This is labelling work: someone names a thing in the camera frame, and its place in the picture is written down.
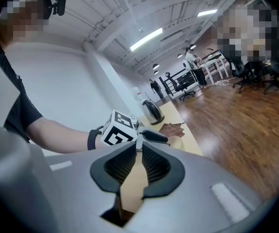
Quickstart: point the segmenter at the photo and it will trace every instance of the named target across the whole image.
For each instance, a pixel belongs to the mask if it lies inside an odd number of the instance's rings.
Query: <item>ceiling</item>
[[[45,35],[60,36],[65,44],[82,50],[88,42],[110,61],[144,73],[152,62],[177,55],[198,39],[204,26],[211,23],[211,16],[197,18],[197,14],[222,6],[227,9],[230,4],[225,6],[226,1],[67,0],[65,14],[50,18]],[[130,50],[131,45],[161,27],[162,34],[134,52]]]

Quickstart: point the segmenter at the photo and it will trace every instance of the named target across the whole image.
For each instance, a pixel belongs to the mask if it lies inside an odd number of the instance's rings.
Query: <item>white column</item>
[[[94,74],[96,83],[108,102],[117,111],[132,113],[137,118],[141,118],[143,112],[134,99],[132,91],[124,84],[104,54],[89,43],[84,44],[84,49],[87,52],[87,67]]]

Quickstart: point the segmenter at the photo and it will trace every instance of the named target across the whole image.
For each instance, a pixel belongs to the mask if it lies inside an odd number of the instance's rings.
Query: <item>white desk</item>
[[[229,77],[222,56],[219,57],[219,59],[220,59],[221,62],[222,62],[222,68],[225,70],[226,76]],[[220,68],[219,68],[219,66],[218,66],[218,64],[217,64],[217,59],[209,60],[209,61],[203,63],[202,65],[200,65],[200,67],[204,67],[204,68],[207,70],[207,73],[208,73],[208,75],[209,75],[209,79],[211,80],[212,85],[215,85],[214,80],[213,80],[212,75],[211,75],[211,72],[209,71],[209,65],[211,65],[211,64],[213,64],[213,63],[215,63],[216,68],[217,68],[217,70],[218,70],[218,72],[219,72],[219,75],[221,76],[221,79],[223,79],[222,72],[221,72],[221,70],[220,70]]]

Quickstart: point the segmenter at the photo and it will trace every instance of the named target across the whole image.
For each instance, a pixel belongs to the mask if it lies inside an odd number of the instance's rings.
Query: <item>ceiling light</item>
[[[145,42],[149,41],[150,39],[154,38],[158,34],[162,33],[162,28],[159,28],[156,31],[153,31],[151,34],[145,36],[142,40],[139,40],[137,43],[135,43],[133,46],[130,47],[132,51],[137,49],[139,46],[143,45]]]
[[[217,10],[208,10],[208,11],[204,11],[204,12],[200,12],[198,14],[198,16],[205,16],[205,15],[208,15],[208,14],[214,14]]]
[[[153,70],[157,69],[160,65],[159,64],[154,64],[153,65]]]

